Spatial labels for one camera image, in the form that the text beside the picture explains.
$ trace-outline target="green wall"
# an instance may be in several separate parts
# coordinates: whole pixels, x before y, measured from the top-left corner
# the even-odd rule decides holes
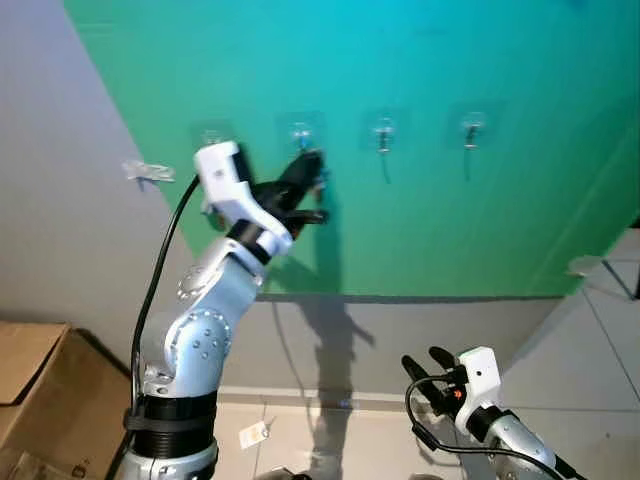
[[[292,124],[310,125],[332,221],[268,291],[564,294],[568,262],[638,214],[637,0],[65,5],[145,161],[176,168],[160,185],[172,206],[204,131],[243,142],[269,180],[295,154]],[[474,111],[486,127],[466,151]],[[200,200],[182,221],[196,254],[218,234]]]

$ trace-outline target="white label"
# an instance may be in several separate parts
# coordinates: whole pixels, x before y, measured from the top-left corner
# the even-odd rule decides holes
[[[244,450],[269,438],[269,430],[264,422],[260,421],[255,425],[241,430],[239,437],[240,447]]]

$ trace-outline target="tiled floor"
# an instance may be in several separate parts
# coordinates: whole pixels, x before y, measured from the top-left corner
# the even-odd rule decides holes
[[[609,259],[635,289],[640,234],[621,239]],[[640,302],[625,298],[604,268],[545,321],[503,381],[505,405],[584,476],[639,478]],[[259,420],[270,425],[270,438],[241,450],[239,430]],[[456,441],[450,423],[432,429]],[[281,465],[314,480],[495,479],[483,457],[420,448],[400,412],[225,404],[216,436],[221,480],[252,479]]]

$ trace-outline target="wall hook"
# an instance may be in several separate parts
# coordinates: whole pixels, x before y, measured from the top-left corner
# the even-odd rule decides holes
[[[391,151],[391,140],[393,137],[393,124],[389,117],[380,119],[380,124],[373,130],[378,137],[378,153],[387,154]]]
[[[165,165],[153,165],[142,160],[128,160],[122,164],[127,180],[151,180],[154,182],[174,182],[175,170]]]
[[[215,145],[216,143],[221,143],[224,140],[224,135],[222,135],[218,130],[205,129],[200,134],[200,139],[204,145]]]
[[[485,126],[485,115],[482,112],[470,112],[462,120],[462,128],[465,130],[464,148],[475,150],[478,148],[476,137],[480,129]]]
[[[300,151],[308,150],[311,147],[311,134],[311,129],[306,123],[296,122],[293,125],[292,136]]]

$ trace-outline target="black cable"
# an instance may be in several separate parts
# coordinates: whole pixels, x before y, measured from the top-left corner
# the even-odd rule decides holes
[[[158,252],[158,257],[156,258],[156,263],[153,267],[153,274],[151,276],[151,281],[149,282],[149,287],[147,288],[147,293],[142,302],[142,306],[140,307],[140,313],[138,314],[138,320],[136,321],[136,327],[133,331],[133,339],[131,341],[131,414],[134,415],[138,411],[138,403],[140,399],[140,337],[142,336],[142,330],[144,330],[144,324],[147,320],[147,315],[149,314],[149,309],[151,308],[151,302],[153,301],[153,297],[156,293],[156,289],[158,288],[158,283],[160,282],[160,275],[162,275],[162,269],[164,267],[164,262],[167,258],[167,252],[169,251],[169,245],[171,244],[171,240],[173,239],[173,234],[176,231],[176,227],[178,226],[178,220],[180,220],[180,216],[184,211],[189,198],[193,194],[194,190],[200,183],[200,178],[196,175],[191,183],[182,194],[182,198],[178,202],[178,206],[176,207],[173,215],[171,216],[171,220],[169,221],[169,226],[167,227],[167,231],[164,234],[164,239],[162,240],[162,245],[160,246],[160,251]],[[120,467],[120,463],[124,458],[125,453],[127,452],[127,448],[131,443],[131,439],[133,434],[131,432],[125,432],[120,445],[118,446],[118,450],[116,451],[113,459],[111,460],[111,464],[109,465],[109,470],[107,471],[107,475],[105,477],[106,480],[113,480],[115,475]]]
[[[435,437],[435,435],[433,435],[433,433],[431,433],[424,425],[422,425],[422,423],[418,421],[418,419],[413,413],[413,410],[411,409],[411,394],[418,386],[427,382],[449,382],[449,378],[446,375],[440,375],[440,376],[429,376],[429,377],[416,380],[407,388],[407,391],[404,396],[404,406],[407,411],[407,415],[409,415],[409,419],[411,420],[412,426],[420,430],[421,433],[428,436],[429,446],[431,448],[433,449],[439,448],[440,450],[444,450],[445,452],[456,453],[456,454],[462,453],[462,454],[482,454],[482,455],[506,455],[509,457],[515,457],[535,465],[536,467],[538,467],[540,470],[542,470],[543,472],[545,472],[547,475],[549,475],[551,478],[555,480],[565,480],[558,472],[556,472],[553,468],[549,467],[548,465],[542,463],[540,460],[533,458],[522,452],[518,452],[516,450],[507,450],[504,448],[490,448],[490,447],[457,447],[457,446],[447,445],[440,442],[440,440],[438,440]]]

